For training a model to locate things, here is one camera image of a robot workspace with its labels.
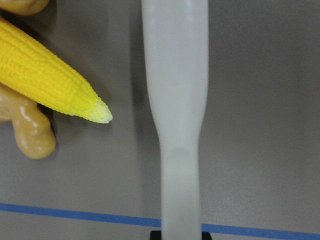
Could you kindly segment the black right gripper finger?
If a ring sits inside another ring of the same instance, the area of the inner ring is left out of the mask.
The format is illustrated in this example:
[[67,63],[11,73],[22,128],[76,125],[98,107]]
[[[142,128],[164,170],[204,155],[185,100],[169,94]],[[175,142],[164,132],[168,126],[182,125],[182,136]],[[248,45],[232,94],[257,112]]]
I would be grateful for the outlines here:
[[209,232],[202,232],[201,234],[166,234],[162,231],[151,231],[149,234],[149,240],[212,240],[212,236]]

